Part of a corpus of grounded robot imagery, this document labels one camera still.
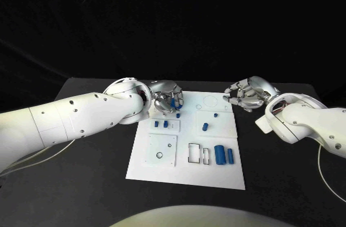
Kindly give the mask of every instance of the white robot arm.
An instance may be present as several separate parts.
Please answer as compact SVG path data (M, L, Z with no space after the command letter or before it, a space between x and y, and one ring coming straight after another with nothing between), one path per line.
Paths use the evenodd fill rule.
M304 94L281 94L258 76L232 84L225 93L232 90L238 90L236 98L225 95L223 99L248 112L267 105L255 121L265 134L274 131L290 144L310 137L330 153L346 158L346 108L327 108Z
M148 118L148 109L179 111L183 92L170 80L117 80L104 93L82 94L0 114L0 173L32 152Z

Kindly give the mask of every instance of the silver robot hand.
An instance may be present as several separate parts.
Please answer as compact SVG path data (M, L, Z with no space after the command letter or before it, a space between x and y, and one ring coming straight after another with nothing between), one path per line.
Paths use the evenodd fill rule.
M171 80L153 81L148 85L154 107L163 114L171 114L179 111L184 104L183 90Z
M252 76L232 84L225 89L225 93L229 94L235 90L236 97L225 95L223 100L232 105L241 106L248 112L252 112L252 109L259 108L264 104L267 105L281 94L269 82L258 76Z

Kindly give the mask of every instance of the cable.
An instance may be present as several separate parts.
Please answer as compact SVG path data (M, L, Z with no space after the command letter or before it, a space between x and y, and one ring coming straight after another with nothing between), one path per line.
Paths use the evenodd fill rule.
M19 170L21 170L21 169L24 169L24 168L27 168L27 167L32 167L32 166L43 163L45 161L50 160L50 159L70 146L70 144L72 144L73 142L75 142L75 139L73 139L73 140L70 141L70 143L65 146L65 148L63 148L56 154L53 154L49 158L43 159L43 160L39 161L37 163L29 164L29 165L20 167L20 168L13 169L11 171L8 171L8 172L6 172L6 173L3 173L3 174L0 174L0 177L4 176L4 175L7 175L8 173L11 173L11 172L14 172L14 171L19 171Z
M33 154L30 157L27 157L26 159L20 160L19 162L14 162L13 164L8 165L8 167L6 169L8 169L10 167L19 165L20 163L23 163L24 161L30 160L34 156L37 156L40 153L43 153L52 146L47 146L42 151L39 151L36 154Z
M337 195L337 193L331 190L330 185L327 184L327 181L324 180L323 172L321 172L321 166L320 166L320 155L321 155L321 145L318 146L318 155L317 155L318 174L320 174L321 180L323 180L327 188L330 189L330 191L333 192L333 194L336 195L336 197L346 203L346 200L344 200L344 199Z

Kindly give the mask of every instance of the black curtain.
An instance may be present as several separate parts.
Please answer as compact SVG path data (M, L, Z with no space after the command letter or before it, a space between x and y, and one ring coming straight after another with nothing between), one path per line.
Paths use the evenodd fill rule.
M337 9L330 0L0 0L0 110L52 101L69 77L258 75L346 105Z

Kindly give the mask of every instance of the table surface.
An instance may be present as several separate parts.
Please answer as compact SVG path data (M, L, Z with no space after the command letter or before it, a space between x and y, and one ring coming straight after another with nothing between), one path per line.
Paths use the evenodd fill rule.
M56 100L102 92L112 79L70 78ZM177 81L186 91L222 92L229 83ZM308 84L274 84L282 93L317 98ZM295 144L264 134L255 120L264 107L233 107L246 190L125 179L137 123L78 139L47 162L16 171L0 189L0 226L101 226L131 215L174 205L210 205L245 210L295 226L344 226L346 203L323 184L318 144ZM66 144L55 145L42 159ZM321 171L346 198L346 160L321 150Z

